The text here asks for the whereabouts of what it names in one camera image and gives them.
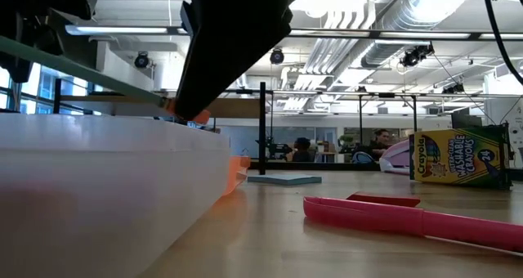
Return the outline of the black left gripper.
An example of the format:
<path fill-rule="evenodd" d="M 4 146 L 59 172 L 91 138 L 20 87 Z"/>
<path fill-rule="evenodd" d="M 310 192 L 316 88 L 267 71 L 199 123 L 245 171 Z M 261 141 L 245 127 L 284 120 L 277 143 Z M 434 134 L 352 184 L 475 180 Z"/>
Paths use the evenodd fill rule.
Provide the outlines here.
<path fill-rule="evenodd" d="M 90 20 L 96 3 L 97 0 L 1 0 L 1 36 L 92 67 L 96 46 L 86 37 L 68 34 L 65 26 L 70 21 L 65 17 Z"/>

